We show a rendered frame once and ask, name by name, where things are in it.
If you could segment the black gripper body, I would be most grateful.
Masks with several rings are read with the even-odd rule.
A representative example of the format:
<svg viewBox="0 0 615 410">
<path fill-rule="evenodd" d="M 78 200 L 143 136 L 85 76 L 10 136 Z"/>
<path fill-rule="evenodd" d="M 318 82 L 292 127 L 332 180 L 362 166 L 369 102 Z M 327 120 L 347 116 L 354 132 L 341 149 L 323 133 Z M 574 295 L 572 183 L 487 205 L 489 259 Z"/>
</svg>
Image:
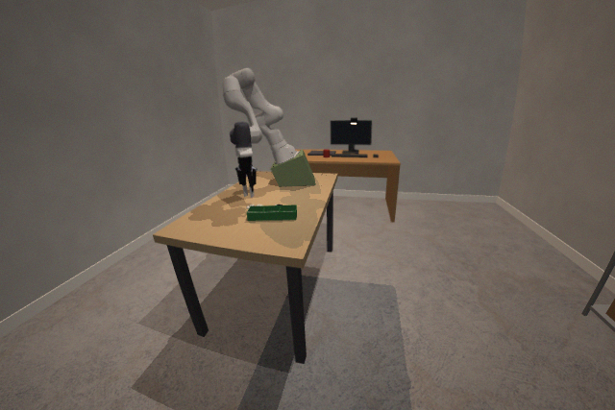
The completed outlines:
<svg viewBox="0 0 615 410">
<path fill-rule="evenodd" d="M 246 163 L 246 164 L 240 164 L 240 163 Z M 241 167 L 243 167 L 243 173 L 246 173 L 245 167 L 247 167 L 248 173 L 250 173 L 251 170 L 252 170 L 251 168 L 253 167 L 253 165 L 252 165 L 252 157 L 240 157 L 238 159 L 238 164 L 239 164 L 240 170 L 241 170 Z"/>
</svg>

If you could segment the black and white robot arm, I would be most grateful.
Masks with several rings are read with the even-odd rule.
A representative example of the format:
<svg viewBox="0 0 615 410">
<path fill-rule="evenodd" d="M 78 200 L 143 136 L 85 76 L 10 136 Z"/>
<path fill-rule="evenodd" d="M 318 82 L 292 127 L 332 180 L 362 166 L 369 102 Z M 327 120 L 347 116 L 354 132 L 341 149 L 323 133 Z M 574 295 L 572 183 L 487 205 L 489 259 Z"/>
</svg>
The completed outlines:
<svg viewBox="0 0 615 410">
<path fill-rule="evenodd" d="M 264 134 L 273 151 L 275 163 L 276 161 L 277 164 L 286 162 L 300 152 L 286 143 L 279 130 L 271 129 L 269 126 L 282 120 L 283 112 L 281 108 L 273 106 L 265 100 L 255 83 L 255 74 L 253 74 L 254 72 L 250 68 L 244 68 L 234 72 L 229 76 L 233 77 L 226 77 L 223 81 L 223 95 L 226 105 L 246 114 L 251 126 L 249 127 L 247 122 L 235 123 L 234 129 L 230 132 L 231 142 L 235 144 L 235 152 L 238 157 L 252 157 L 251 143 L 259 143 L 262 134 Z M 243 97 L 241 89 L 247 101 Z M 261 109 L 263 112 L 254 115 L 252 108 Z"/>
</svg>

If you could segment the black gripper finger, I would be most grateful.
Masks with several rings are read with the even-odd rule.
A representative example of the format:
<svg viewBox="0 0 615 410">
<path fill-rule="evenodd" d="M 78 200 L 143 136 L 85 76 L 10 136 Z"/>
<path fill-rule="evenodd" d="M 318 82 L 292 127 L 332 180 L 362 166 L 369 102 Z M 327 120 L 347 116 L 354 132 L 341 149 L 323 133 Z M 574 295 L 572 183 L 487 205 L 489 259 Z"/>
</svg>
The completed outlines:
<svg viewBox="0 0 615 410">
<path fill-rule="evenodd" d="M 253 187 L 253 185 L 256 184 L 256 171 L 257 171 L 257 168 L 252 167 L 251 169 L 252 169 L 252 172 L 248 173 L 248 169 L 247 169 L 247 167 L 245 167 L 246 175 L 248 177 L 248 182 L 249 182 L 250 197 L 254 197 L 254 187 Z"/>
<path fill-rule="evenodd" d="M 246 173 L 243 173 L 243 167 L 241 167 L 241 170 L 240 170 L 239 167 L 236 167 L 235 170 L 237 172 L 239 184 L 242 184 L 242 186 L 243 186 L 244 197 L 246 197 L 246 196 L 248 196 L 247 183 L 246 183 Z"/>
</svg>

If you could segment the green three-compartment bin rack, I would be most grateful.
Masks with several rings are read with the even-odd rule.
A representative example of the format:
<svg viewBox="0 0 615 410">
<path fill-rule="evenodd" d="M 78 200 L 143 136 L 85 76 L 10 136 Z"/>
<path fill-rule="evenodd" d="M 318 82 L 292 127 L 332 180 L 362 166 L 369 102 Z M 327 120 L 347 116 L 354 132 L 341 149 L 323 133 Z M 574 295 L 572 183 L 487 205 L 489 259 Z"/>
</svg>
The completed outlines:
<svg viewBox="0 0 615 410">
<path fill-rule="evenodd" d="M 248 221 L 297 220 L 296 205 L 256 205 L 248 211 Z"/>
</svg>

